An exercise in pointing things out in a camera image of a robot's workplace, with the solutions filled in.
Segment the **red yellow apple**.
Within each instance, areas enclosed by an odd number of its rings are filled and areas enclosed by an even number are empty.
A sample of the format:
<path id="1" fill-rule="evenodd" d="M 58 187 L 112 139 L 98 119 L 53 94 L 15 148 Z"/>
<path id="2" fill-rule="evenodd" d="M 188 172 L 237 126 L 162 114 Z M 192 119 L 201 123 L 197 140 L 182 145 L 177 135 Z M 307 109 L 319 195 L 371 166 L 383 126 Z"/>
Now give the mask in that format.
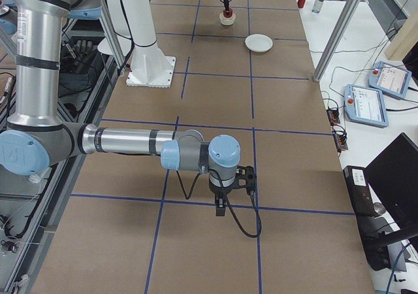
<path id="1" fill-rule="evenodd" d="M 223 9 L 223 12 L 221 14 L 224 18 L 232 18 L 233 17 L 233 10 L 231 8 L 230 9 Z"/>

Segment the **white bowl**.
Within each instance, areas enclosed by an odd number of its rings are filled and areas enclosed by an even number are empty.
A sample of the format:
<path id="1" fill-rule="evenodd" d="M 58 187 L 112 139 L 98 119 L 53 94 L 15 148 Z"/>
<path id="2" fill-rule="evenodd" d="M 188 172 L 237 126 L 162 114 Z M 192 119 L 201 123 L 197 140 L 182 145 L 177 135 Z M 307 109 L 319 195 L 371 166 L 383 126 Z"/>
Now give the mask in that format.
<path id="1" fill-rule="evenodd" d="M 233 13 L 233 12 L 230 13 L 229 16 L 227 16 L 227 14 L 224 13 L 224 12 L 221 12 L 219 14 L 220 23 L 221 23 L 221 25 L 224 25 L 224 26 L 231 26 L 231 25 L 233 25 L 235 19 L 236 19 L 236 14 Z"/>

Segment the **white plate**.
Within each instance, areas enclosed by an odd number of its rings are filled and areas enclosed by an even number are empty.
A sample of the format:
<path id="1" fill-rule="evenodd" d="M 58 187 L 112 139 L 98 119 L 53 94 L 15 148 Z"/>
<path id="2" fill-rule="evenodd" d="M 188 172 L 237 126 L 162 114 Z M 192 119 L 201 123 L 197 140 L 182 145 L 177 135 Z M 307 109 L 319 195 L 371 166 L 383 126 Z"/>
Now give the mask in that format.
<path id="1" fill-rule="evenodd" d="M 269 51 L 274 43 L 273 40 L 263 34 L 252 34 L 246 37 L 244 41 L 248 50 L 256 53 L 265 53 Z"/>

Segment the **lower black orange connector block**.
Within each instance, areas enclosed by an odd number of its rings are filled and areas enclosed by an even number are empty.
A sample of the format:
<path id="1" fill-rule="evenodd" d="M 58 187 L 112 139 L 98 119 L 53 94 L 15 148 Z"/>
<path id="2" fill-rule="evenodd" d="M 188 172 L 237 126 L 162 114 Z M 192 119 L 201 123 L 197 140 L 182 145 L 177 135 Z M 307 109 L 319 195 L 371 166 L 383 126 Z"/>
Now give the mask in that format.
<path id="1" fill-rule="evenodd" d="M 331 129 L 337 152 L 340 154 L 348 150 L 346 129 L 341 125 L 332 125 Z"/>

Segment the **black orange connector block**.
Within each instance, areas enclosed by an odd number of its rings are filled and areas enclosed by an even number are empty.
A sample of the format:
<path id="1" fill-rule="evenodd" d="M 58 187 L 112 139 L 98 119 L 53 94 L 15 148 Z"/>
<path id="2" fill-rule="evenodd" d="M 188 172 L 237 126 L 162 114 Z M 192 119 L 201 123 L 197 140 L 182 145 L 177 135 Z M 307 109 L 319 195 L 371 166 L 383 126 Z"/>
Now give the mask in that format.
<path id="1" fill-rule="evenodd" d="M 327 98 L 327 117 L 331 125 L 340 124 L 340 107 L 338 103 L 331 98 Z M 335 106 L 329 106 L 330 102 L 333 102 Z"/>
<path id="2" fill-rule="evenodd" d="M 331 129 L 337 152 L 340 154 L 348 150 L 346 129 L 341 125 L 332 125 Z"/>

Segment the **upper black orange connector block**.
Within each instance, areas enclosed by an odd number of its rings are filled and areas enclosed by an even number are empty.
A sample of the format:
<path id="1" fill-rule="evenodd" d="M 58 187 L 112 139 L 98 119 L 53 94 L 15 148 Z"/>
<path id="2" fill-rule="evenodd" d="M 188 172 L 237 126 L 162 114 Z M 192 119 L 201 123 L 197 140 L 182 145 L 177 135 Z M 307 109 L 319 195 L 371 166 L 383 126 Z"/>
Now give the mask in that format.
<path id="1" fill-rule="evenodd" d="M 340 107 L 338 103 L 331 98 L 327 98 L 327 117 L 331 125 L 340 124 Z M 329 106 L 330 102 L 333 102 L 335 106 Z"/>

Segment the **black desktop box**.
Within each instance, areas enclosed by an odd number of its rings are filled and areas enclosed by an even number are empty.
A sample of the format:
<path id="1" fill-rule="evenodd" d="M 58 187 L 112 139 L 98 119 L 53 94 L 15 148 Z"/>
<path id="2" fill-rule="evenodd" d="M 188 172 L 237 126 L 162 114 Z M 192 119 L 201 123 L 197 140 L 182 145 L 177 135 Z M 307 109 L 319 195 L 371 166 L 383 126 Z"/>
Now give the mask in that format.
<path id="1" fill-rule="evenodd" d="M 396 271 L 406 272 L 405 257 L 396 258 L 403 247 L 401 238 L 395 235 L 389 242 L 383 241 L 379 245 L 381 239 L 394 230 L 382 217 L 386 209 L 382 208 L 381 212 L 376 209 L 364 169 L 348 165 L 343 174 L 368 264 L 375 271 L 395 268 Z"/>

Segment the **near blue teach pendant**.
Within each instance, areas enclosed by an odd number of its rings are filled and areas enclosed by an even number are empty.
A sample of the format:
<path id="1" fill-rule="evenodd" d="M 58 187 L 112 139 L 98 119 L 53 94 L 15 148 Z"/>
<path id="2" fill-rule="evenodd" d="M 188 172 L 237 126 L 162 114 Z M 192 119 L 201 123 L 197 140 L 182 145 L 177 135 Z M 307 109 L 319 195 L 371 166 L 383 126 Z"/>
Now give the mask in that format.
<path id="1" fill-rule="evenodd" d="M 374 127 L 389 126 L 381 90 L 348 84 L 344 89 L 344 104 L 345 113 L 352 122 Z"/>

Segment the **blue teach pendant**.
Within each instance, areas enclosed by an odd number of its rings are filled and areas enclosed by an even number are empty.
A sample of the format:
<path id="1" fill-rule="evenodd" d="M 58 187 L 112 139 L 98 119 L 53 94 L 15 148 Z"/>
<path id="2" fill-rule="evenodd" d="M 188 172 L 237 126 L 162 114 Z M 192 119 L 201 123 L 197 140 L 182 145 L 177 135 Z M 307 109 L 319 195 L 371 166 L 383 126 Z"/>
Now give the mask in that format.
<path id="1" fill-rule="evenodd" d="M 381 90 L 348 84 L 344 89 L 344 104 L 345 113 L 352 122 L 374 127 L 389 126 Z"/>
<path id="2" fill-rule="evenodd" d="M 379 61 L 368 76 L 368 85 L 396 99 L 404 99 L 412 73 L 403 67 Z"/>

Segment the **black monitor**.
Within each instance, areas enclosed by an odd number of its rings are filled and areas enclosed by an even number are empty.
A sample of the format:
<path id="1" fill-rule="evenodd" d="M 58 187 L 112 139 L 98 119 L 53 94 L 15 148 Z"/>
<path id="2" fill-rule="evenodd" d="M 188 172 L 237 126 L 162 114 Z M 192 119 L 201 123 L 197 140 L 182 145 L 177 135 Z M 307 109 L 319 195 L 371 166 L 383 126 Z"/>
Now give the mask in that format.
<path id="1" fill-rule="evenodd" d="M 417 145 L 405 133 L 399 134 L 364 172 L 399 227 L 417 223 Z"/>

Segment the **far blue teach pendant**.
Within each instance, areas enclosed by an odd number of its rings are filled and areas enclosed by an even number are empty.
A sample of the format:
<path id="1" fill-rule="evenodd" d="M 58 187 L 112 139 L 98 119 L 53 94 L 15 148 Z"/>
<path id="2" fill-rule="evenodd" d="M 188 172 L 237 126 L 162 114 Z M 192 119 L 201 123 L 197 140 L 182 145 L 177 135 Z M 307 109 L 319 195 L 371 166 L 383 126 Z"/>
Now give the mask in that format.
<path id="1" fill-rule="evenodd" d="M 379 61 L 368 76 L 368 85 L 396 99 L 404 99 L 412 73 L 403 67 Z"/>

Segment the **wooden board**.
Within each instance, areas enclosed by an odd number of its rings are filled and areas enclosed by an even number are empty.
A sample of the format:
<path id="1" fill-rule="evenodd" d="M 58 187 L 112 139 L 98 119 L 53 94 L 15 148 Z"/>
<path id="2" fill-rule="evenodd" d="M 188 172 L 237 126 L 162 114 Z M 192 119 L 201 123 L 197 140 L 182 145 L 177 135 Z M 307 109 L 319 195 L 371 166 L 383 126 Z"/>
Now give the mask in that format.
<path id="1" fill-rule="evenodd" d="M 387 59 L 402 61 L 417 43 L 417 9 L 408 17 L 395 38 L 385 50 Z"/>

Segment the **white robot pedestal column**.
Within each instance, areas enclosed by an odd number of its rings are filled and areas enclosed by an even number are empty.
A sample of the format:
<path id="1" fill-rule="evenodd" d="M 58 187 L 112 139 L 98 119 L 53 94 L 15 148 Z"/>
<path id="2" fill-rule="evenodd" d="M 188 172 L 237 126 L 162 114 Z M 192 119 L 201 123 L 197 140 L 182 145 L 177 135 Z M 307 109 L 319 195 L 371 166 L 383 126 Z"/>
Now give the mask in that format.
<path id="1" fill-rule="evenodd" d="M 154 88 L 170 87 L 176 58 L 165 56 L 158 46 L 150 0 L 121 1 L 135 44 L 127 85 Z"/>

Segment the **aluminium frame post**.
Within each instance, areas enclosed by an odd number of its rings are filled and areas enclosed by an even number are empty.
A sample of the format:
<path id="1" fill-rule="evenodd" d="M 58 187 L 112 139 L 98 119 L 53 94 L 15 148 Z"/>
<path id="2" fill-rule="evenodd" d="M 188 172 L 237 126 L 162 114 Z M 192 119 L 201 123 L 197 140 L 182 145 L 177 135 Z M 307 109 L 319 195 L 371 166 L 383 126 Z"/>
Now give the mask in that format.
<path id="1" fill-rule="evenodd" d="M 329 65 L 337 46 L 340 43 L 340 40 L 343 37 L 345 30 L 347 29 L 348 24 L 350 23 L 359 3 L 361 0 L 347 0 L 342 12 L 334 26 L 334 29 L 330 35 L 330 38 L 327 42 L 327 45 L 322 53 L 320 60 L 315 68 L 313 74 L 313 81 L 319 82 L 322 76 Z"/>

